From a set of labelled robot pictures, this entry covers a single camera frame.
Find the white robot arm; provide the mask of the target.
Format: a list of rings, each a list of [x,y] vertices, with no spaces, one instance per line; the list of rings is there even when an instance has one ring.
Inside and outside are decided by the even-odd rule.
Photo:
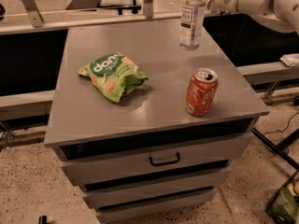
[[[299,34],[299,0],[203,0],[210,7],[250,16],[280,33]]]

